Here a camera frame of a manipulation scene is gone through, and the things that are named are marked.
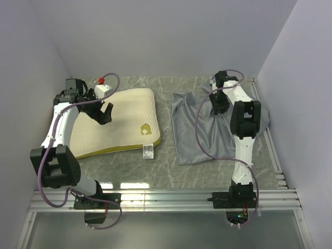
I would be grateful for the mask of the cream quilted pillow yellow edge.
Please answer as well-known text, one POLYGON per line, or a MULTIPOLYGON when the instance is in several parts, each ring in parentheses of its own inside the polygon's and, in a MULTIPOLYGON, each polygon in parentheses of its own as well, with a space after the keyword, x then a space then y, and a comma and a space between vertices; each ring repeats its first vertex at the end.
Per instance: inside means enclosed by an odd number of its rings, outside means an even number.
POLYGON ((157 120, 155 96, 148 88, 134 88, 114 93, 105 100, 112 103, 112 121, 100 125, 87 114, 75 121, 70 150, 77 159, 118 151, 157 146, 161 132, 157 120))

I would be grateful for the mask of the grey pillowcase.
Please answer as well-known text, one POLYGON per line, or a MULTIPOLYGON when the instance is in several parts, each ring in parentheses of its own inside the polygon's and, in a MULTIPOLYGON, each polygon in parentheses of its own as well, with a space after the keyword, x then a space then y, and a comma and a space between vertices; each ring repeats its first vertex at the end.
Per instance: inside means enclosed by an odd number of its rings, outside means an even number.
POLYGON ((211 160, 202 149, 217 158, 236 158, 239 150, 230 130, 233 104, 223 114, 214 114, 204 94, 173 93, 171 119, 179 165, 211 160))

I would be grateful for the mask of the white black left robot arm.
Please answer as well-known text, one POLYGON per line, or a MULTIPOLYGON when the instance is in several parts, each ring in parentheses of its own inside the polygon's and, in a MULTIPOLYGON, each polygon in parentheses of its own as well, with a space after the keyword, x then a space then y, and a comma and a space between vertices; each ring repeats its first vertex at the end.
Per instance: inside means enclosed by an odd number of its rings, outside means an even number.
POLYGON ((75 193, 86 199, 88 205, 98 209, 104 204, 103 190, 96 180, 81 173, 80 164, 70 150, 73 127, 80 113, 88 115, 100 125, 110 123, 113 105, 105 99, 116 89, 105 84, 105 77, 94 88, 85 81, 69 78, 65 89, 53 99, 53 118, 45 140, 40 148, 32 149, 30 160, 37 174, 37 187, 43 200, 51 207, 60 208, 63 203, 52 203, 44 188, 66 188, 65 196, 75 193))

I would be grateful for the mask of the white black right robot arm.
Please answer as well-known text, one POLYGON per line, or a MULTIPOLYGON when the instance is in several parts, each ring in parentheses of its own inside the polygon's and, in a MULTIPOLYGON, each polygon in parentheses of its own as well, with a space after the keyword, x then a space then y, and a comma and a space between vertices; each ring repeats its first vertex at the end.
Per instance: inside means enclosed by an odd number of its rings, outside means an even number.
POLYGON ((257 204, 251 173, 252 152, 260 129, 261 103, 252 99, 235 76, 217 72, 210 81, 210 101, 215 114, 224 114, 232 106, 230 132, 235 141, 235 165, 228 194, 229 208, 254 208, 257 204))

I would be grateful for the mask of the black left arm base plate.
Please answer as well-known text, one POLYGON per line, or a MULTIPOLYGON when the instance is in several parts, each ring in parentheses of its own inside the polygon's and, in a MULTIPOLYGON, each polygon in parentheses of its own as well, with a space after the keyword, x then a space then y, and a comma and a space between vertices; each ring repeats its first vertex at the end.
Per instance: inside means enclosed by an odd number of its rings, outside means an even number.
POLYGON ((86 197, 76 196, 73 208, 75 210, 117 210, 121 203, 121 194, 104 193, 101 199, 106 202, 92 201, 86 197))

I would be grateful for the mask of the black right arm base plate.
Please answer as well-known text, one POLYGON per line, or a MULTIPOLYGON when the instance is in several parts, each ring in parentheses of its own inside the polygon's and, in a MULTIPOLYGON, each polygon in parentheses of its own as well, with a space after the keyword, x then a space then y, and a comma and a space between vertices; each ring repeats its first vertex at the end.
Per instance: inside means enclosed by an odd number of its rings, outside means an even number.
POLYGON ((213 192, 212 196, 207 198, 207 201, 213 202, 214 209, 255 208, 257 200, 255 193, 243 197, 237 192, 213 192))

